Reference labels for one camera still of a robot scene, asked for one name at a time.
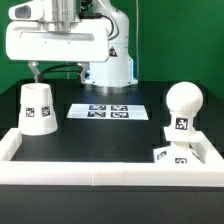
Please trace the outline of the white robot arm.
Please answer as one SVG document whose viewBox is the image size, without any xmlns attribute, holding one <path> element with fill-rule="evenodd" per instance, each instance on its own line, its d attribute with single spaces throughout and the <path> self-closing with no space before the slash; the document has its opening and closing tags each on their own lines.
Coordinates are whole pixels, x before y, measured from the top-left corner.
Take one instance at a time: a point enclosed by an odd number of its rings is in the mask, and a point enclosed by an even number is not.
<svg viewBox="0 0 224 224">
<path fill-rule="evenodd" d="M 110 0 L 30 0 L 8 10 L 6 54 L 26 61 L 40 81 L 40 61 L 81 66 L 80 84 L 106 93 L 138 85 L 129 56 L 129 19 Z"/>
</svg>

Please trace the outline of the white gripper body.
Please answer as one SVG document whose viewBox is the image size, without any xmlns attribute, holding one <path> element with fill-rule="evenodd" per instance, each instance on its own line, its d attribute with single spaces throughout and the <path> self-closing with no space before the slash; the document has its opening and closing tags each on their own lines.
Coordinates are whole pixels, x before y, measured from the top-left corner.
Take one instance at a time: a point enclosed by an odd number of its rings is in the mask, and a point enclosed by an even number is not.
<svg viewBox="0 0 224 224">
<path fill-rule="evenodd" d="M 40 22 L 14 21 L 6 30 L 11 60 L 105 62 L 108 31 L 97 20 L 73 23 L 69 32 L 49 32 Z"/>
</svg>

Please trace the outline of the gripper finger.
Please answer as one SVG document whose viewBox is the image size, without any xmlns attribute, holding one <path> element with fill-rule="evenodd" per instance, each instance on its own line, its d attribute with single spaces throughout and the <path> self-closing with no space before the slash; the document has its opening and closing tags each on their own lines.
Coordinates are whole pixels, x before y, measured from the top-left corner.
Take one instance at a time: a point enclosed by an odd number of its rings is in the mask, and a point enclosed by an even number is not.
<svg viewBox="0 0 224 224">
<path fill-rule="evenodd" d="M 37 61 L 29 61 L 28 67 L 30 68 L 31 72 L 34 75 L 34 81 L 38 82 L 40 71 L 38 69 L 38 62 Z"/>
<path fill-rule="evenodd" d="M 81 62 L 80 66 L 82 68 L 81 73 L 79 74 L 80 77 L 80 83 L 84 84 L 85 82 L 85 75 L 88 73 L 88 69 L 89 69 L 89 63 L 88 62 Z"/>
</svg>

